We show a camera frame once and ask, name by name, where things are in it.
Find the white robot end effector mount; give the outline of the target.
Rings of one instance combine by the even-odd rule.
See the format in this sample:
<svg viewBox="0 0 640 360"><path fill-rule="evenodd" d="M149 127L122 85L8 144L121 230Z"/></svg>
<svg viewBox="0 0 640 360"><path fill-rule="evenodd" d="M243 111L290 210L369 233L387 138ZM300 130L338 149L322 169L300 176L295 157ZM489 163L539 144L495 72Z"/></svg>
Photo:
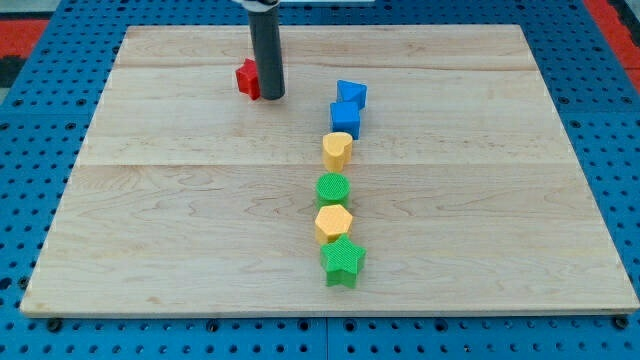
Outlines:
<svg viewBox="0 0 640 360"><path fill-rule="evenodd" d="M234 0L247 11L269 11L277 7L279 0Z"/></svg>

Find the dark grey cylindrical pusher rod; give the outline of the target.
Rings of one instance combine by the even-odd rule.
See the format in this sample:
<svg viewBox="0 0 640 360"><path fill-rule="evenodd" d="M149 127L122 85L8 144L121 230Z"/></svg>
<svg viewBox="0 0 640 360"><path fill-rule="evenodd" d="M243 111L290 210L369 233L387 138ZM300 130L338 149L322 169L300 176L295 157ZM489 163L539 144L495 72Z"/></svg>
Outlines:
<svg viewBox="0 0 640 360"><path fill-rule="evenodd" d="M277 100L285 94L278 3L248 3L249 28L261 96Z"/></svg>

